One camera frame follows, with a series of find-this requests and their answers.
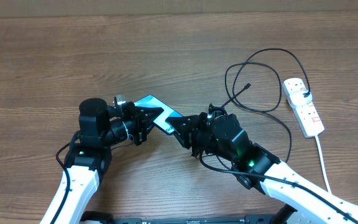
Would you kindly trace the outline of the Galaxy S24+ smartphone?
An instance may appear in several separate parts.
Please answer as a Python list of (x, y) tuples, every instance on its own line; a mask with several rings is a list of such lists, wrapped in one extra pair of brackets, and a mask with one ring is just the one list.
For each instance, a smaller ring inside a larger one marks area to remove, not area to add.
[(167, 135), (172, 135), (175, 129), (166, 122), (167, 118), (181, 118), (182, 115), (173, 108), (166, 105), (153, 95), (147, 95), (134, 102), (134, 105), (141, 109), (151, 109), (151, 112), (158, 113), (152, 115), (153, 124)]

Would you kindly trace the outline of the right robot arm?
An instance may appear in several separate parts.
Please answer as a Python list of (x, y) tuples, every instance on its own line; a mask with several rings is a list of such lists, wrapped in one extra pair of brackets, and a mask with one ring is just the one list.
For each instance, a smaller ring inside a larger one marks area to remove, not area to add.
[(280, 200), (315, 223), (358, 223), (358, 205), (323, 190), (286, 162), (253, 143), (234, 114), (169, 117), (175, 137), (193, 156), (214, 154), (231, 162), (229, 174), (247, 189)]

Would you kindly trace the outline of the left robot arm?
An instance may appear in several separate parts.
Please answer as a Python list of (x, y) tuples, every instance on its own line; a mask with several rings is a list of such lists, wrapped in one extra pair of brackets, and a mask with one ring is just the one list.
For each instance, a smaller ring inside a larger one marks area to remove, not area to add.
[(83, 101), (79, 105), (80, 128), (65, 145), (64, 160), (58, 161), (63, 169), (60, 186), (41, 222), (114, 223), (109, 213), (85, 210), (109, 169), (111, 148), (126, 140), (142, 144), (165, 110), (152, 96), (114, 106), (100, 98)]

